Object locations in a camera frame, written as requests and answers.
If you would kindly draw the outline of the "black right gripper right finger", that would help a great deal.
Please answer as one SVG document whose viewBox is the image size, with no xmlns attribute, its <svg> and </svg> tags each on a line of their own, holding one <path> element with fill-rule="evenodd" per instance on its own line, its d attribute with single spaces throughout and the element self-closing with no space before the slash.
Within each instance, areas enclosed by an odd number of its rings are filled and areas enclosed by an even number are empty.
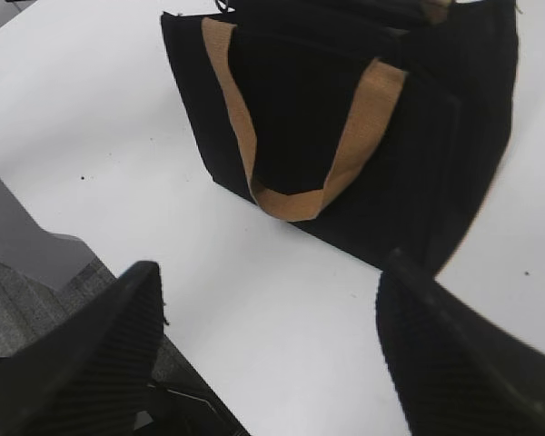
<svg viewBox="0 0 545 436">
<path fill-rule="evenodd" d="M 480 316 L 393 251 L 375 303 L 413 435 L 545 435 L 545 354 Z"/>
</svg>

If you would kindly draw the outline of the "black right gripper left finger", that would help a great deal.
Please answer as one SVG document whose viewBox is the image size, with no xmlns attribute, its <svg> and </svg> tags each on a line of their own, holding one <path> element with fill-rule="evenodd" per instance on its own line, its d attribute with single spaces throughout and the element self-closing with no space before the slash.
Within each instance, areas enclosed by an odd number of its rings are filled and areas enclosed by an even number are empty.
<svg viewBox="0 0 545 436">
<path fill-rule="evenodd" d="M 0 361 L 0 435 L 131 435 L 164 336 L 159 265 L 140 261 Z"/>
</svg>

